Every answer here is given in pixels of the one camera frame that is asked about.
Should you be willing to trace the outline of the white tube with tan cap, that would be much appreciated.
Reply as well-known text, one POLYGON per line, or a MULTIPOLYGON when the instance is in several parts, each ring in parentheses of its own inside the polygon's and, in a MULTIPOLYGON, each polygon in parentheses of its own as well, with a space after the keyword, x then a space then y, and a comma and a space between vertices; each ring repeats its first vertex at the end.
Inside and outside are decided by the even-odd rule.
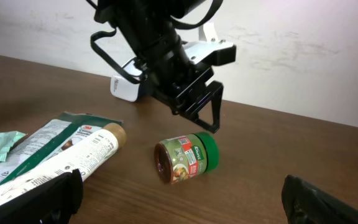
POLYGON ((101 164, 125 145, 122 126, 110 123, 30 171, 0 185, 0 206, 64 174, 78 169, 86 180, 101 164))

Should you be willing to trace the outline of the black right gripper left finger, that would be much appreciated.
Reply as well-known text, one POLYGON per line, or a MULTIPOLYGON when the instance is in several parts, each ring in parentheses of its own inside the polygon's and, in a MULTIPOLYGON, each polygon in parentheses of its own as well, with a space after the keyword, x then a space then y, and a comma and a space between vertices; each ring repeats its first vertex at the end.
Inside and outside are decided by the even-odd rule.
POLYGON ((83 199, 78 169, 0 205, 0 223, 68 223, 83 199))

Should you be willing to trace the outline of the white barcode scanner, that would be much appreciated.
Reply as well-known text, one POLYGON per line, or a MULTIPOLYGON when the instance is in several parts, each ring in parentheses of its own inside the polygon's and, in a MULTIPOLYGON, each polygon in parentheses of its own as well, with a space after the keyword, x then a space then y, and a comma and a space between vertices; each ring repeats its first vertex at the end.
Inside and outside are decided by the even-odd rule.
MULTIPOLYGON (((142 72, 135 67, 134 58, 127 61, 122 68, 136 80, 140 80, 142 72)), ((133 84, 118 73, 111 76, 110 91, 113 96, 122 100, 135 102, 146 95, 144 84, 133 84)))

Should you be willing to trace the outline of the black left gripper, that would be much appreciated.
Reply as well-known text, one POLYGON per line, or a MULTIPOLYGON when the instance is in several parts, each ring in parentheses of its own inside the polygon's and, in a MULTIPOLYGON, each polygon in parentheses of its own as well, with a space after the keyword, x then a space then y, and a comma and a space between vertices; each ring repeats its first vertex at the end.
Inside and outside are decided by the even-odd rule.
POLYGON ((186 56, 183 43, 169 49, 152 51, 150 59, 143 59, 142 83, 147 93, 167 105, 174 115, 194 120, 203 129, 216 133, 220 128, 220 109, 223 84, 213 81, 214 65, 200 62, 196 65, 186 56), (213 123, 203 121, 198 113, 211 103, 213 123))

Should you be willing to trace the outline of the green lid spice jar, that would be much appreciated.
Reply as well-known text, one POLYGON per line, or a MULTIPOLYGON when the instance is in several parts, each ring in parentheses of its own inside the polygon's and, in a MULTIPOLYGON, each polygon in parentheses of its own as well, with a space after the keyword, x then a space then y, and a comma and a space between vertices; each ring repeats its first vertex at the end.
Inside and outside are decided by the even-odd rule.
POLYGON ((174 184, 217 168, 219 149, 211 134, 191 133, 158 142, 154 159, 161 180, 174 184))

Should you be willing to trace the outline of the green 3M gloves package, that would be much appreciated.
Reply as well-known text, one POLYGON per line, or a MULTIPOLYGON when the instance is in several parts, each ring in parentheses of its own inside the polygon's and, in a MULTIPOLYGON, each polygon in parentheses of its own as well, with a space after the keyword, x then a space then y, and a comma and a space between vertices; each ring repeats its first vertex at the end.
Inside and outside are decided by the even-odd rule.
POLYGON ((56 156, 109 123, 123 125, 122 120, 92 114, 62 113, 20 140, 8 152, 6 160, 0 162, 0 185, 56 156))

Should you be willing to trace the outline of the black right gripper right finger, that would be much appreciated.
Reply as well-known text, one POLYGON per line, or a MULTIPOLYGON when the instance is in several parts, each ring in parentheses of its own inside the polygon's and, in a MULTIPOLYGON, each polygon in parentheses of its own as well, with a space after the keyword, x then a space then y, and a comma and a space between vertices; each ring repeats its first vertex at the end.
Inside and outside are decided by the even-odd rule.
POLYGON ((294 175, 285 178, 282 205, 289 224, 358 224, 358 210, 294 175))

